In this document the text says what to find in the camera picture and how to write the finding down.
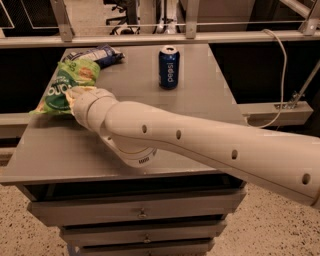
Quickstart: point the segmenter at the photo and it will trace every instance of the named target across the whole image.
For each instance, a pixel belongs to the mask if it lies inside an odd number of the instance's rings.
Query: can top
[[[165,45],[162,47],[161,52],[164,54],[175,54],[178,52],[178,50],[172,45]]]

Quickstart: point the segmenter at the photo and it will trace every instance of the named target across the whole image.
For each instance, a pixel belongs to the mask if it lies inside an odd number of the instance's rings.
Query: green chip bag
[[[58,73],[55,81],[50,85],[46,95],[41,99],[38,107],[31,114],[70,114],[66,91],[74,86],[94,86],[100,72],[100,67],[92,60],[66,60],[58,63]]]

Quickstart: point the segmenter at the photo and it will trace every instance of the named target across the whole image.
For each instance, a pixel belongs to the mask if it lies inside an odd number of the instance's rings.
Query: snack bag
[[[88,59],[65,60],[58,63],[58,74],[38,107],[31,114],[70,114],[66,91],[74,86],[95,88],[99,76],[99,65]]]
[[[72,52],[64,60],[88,59],[96,62],[101,69],[115,64],[125,56],[122,52],[110,47],[109,45],[98,46],[85,52]]]

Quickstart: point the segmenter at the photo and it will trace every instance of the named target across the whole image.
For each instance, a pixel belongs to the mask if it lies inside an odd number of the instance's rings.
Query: gray table
[[[118,48],[126,58],[102,70],[96,86],[120,101],[244,124],[209,46],[176,47],[175,90],[158,85],[162,46]],[[1,184],[17,186],[31,201],[28,210],[58,226],[81,255],[205,253],[245,196],[241,180],[171,152],[159,150],[148,167],[130,168],[68,115],[33,116],[0,175]]]
[[[126,58],[102,70],[96,86],[111,91],[120,101],[137,101],[178,114],[244,124],[209,46],[177,45],[177,48],[181,60],[179,85],[175,90],[166,91],[158,85],[161,46],[118,48]],[[161,150],[150,166],[129,168],[72,117],[36,115],[0,176],[0,183],[89,181],[208,169],[212,168]]]

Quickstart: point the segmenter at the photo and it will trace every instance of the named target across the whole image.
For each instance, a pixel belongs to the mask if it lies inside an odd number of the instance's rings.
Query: blue soda can
[[[171,90],[177,87],[179,78],[179,51],[171,45],[165,45],[159,52],[159,85]]]

